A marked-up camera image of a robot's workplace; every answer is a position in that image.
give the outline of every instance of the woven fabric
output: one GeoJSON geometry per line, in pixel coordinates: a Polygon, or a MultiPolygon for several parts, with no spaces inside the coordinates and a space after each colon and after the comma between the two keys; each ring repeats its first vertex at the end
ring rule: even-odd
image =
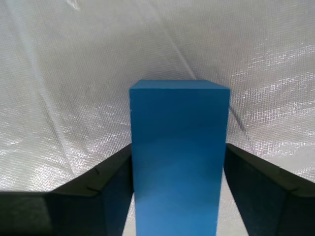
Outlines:
{"type": "MultiPolygon", "coordinates": [[[[0,20],[1,190],[52,190],[129,144],[139,79],[230,87],[228,142],[315,181],[313,0],[5,0],[0,20]]],[[[225,180],[219,215],[247,235],[225,180]]]]}

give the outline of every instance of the blue rectangular block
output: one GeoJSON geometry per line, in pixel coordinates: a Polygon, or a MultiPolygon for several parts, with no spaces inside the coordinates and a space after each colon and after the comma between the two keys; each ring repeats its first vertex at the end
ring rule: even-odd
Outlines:
{"type": "Polygon", "coordinates": [[[137,236],[215,236],[230,89],[209,81],[130,88],[137,236]]]}

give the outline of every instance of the white fabric backdrop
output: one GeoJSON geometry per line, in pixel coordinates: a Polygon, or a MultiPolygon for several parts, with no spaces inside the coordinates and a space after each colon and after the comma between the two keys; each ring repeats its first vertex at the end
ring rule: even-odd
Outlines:
{"type": "MultiPolygon", "coordinates": [[[[3,0],[0,32],[1,190],[52,190],[127,145],[143,78],[229,86],[228,142],[315,181],[313,0],[3,0]]],[[[247,235],[225,180],[218,235],[247,235]]]]}

